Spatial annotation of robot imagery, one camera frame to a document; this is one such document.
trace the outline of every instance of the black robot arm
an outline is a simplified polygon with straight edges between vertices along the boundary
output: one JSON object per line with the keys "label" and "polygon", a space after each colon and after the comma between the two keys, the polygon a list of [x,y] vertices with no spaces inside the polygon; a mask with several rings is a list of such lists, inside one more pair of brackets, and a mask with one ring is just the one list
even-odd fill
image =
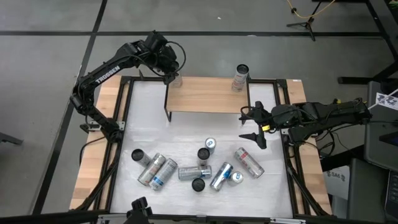
{"label": "black robot arm", "polygon": [[178,76],[177,72],[181,69],[173,48],[166,46],[168,43],[164,36],[153,31],[145,41],[125,43],[113,58],[77,81],[70,97],[71,103],[78,113],[93,118],[101,125],[101,131],[108,141],[118,142],[122,132],[115,120],[105,117],[95,108],[94,89],[122,69],[138,68],[141,64],[148,66],[153,72],[154,69],[162,71],[164,75],[155,73],[168,85]]}
{"label": "black robot arm", "polygon": [[[248,113],[243,113],[245,108],[249,108]],[[258,124],[259,134],[242,134],[239,137],[256,141],[261,149],[267,147],[264,132],[287,129],[290,142],[302,144],[312,134],[321,134],[342,124],[367,124],[372,117],[360,98],[345,103],[335,100],[329,105],[309,102],[278,105],[273,107],[271,113],[257,101],[254,107],[242,108],[241,113],[240,120],[252,119]]]}

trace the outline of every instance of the gray floor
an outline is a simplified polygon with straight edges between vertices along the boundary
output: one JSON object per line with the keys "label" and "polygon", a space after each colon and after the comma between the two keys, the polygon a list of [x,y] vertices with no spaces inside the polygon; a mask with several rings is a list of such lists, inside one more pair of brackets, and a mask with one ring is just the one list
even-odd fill
{"label": "gray floor", "polygon": [[[293,1],[302,15],[316,3]],[[397,25],[382,1],[372,1],[387,32]],[[0,30],[92,31],[101,0],[0,1]],[[285,0],[183,1],[108,0],[100,31],[297,31],[287,23]],[[314,31],[377,31],[364,4],[336,3],[315,18]],[[110,59],[130,36],[97,37],[87,71]],[[231,77],[246,63],[255,78],[303,80],[308,101],[329,103],[366,99],[366,86],[339,85],[338,76],[371,77],[393,59],[382,39],[318,37],[170,36],[187,51],[183,75]],[[68,96],[72,90],[88,36],[0,36],[0,132],[24,139],[22,146],[0,144],[0,216],[27,214],[45,171]],[[137,75],[129,69],[123,75]],[[44,212],[66,211],[78,172],[78,153],[86,135],[74,113]],[[347,147],[363,142],[363,127],[340,132]],[[337,144],[336,151],[344,148]]]}

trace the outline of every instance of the yellow cable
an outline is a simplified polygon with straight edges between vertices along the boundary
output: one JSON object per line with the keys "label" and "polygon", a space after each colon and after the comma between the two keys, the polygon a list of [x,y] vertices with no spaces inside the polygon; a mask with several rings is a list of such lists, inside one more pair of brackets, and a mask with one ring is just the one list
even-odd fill
{"label": "yellow cable", "polygon": [[[293,9],[293,5],[290,2],[290,0],[286,0],[290,6],[290,9]],[[297,17],[302,18],[302,19],[308,19],[310,17],[314,17],[318,14],[320,14],[321,12],[323,12],[325,9],[327,9],[331,4],[333,4],[336,0],[333,0],[331,3],[329,3],[327,6],[325,6],[323,9],[321,9],[319,12],[315,13],[314,15],[309,15],[309,16],[300,16],[296,11],[294,11],[294,13],[296,14]]]}

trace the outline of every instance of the blue label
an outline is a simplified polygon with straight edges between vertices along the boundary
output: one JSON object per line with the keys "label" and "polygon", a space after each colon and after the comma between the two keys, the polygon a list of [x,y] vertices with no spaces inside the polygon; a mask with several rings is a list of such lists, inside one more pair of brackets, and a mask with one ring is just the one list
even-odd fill
{"label": "blue label", "polygon": [[224,173],[224,177],[225,178],[229,178],[229,176],[231,175],[231,171],[230,170],[227,170],[225,173]]}
{"label": "blue label", "polygon": [[160,186],[163,185],[163,181],[161,181],[159,178],[155,177],[154,181],[157,182]]}

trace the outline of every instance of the white mat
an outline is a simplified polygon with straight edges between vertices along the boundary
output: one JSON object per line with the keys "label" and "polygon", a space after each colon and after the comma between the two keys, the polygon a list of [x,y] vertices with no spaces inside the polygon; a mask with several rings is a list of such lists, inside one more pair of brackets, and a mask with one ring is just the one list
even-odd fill
{"label": "white mat", "polygon": [[[127,126],[124,133],[121,160],[113,193],[112,212],[126,212],[131,202],[145,196],[154,214],[211,215],[230,217],[292,217],[280,134],[266,134],[267,149],[260,149],[239,134],[257,132],[257,125],[247,121],[244,126],[238,114],[177,113],[172,122],[164,111],[165,86],[161,82],[135,82]],[[261,100],[266,110],[275,106],[274,89],[268,84],[250,84],[252,105]],[[197,193],[192,181],[179,181],[177,171],[160,192],[137,181],[143,167],[131,159],[131,152],[140,148],[150,157],[159,152],[172,158],[178,166],[195,166],[197,151],[205,139],[217,141],[209,165],[215,175],[223,162],[241,171],[244,181],[235,187],[227,183],[219,192],[209,187]],[[253,179],[233,158],[238,147],[244,147],[265,173]]]}

